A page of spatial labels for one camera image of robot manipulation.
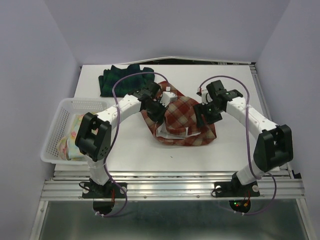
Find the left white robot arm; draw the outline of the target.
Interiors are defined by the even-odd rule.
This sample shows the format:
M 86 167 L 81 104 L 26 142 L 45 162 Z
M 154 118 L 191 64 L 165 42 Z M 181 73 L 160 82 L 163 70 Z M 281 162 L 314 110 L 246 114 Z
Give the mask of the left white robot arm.
M 164 120 L 165 112 L 175 97 L 167 86 L 159 97 L 161 86 L 155 82 L 147 83 L 142 89 L 126 94 L 121 100 L 98 113 L 86 113 L 80 123 L 75 145 L 85 155 L 90 171 L 90 187 L 100 197 L 111 193 L 111 177 L 106 171 L 107 157 L 117 139 L 120 124 L 128 117 L 146 111 L 156 123 Z

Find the red plaid skirt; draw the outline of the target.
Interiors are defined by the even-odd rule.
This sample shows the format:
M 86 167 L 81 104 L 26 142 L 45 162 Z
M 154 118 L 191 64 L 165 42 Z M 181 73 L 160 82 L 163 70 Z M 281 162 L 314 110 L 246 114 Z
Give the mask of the red plaid skirt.
M 170 91 L 177 95 L 177 100 L 168 105 L 163 123 L 153 122 L 145 110 L 141 115 L 153 137 L 168 146 L 197 147 L 210 144 L 217 138 L 214 124 L 197 127 L 196 114 L 193 106 L 198 102 L 183 95 L 173 85 L 166 81 L 159 83 L 163 91 L 170 87 Z

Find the pastel floral skirt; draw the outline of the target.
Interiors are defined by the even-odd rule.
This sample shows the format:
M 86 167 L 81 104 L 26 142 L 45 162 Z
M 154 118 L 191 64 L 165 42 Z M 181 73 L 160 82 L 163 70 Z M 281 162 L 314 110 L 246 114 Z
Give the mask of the pastel floral skirt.
M 79 148 L 75 144 L 83 116 L 83 114 L 75 116 L 70 131 L 64 137 L 62 137 L 56 145 L 58 156 L 62 160 L 82 161 L 84 159 L 84 155 L 80 152 Z

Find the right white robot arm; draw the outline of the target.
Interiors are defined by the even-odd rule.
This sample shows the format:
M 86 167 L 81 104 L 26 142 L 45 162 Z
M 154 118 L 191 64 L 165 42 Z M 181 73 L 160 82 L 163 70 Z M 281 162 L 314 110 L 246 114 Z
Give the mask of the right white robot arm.
M 223 192 L 242 195 L 267 172 L 293 160 L 291 128 L 267 119 L 249 104 L 249 97 L 243 97 L 236 89 L 226 90 L 220 80 L 211 82 L 206 89 L 199 87 L 197 95 L 201 96 L 201 103 L 193 109 L 198 127 L 222 120 L 225 112 L 245 127 L 246 136 L 252 135 L 256 140 L 254 151 L 248 152 L 247 166 L 232 176 Z

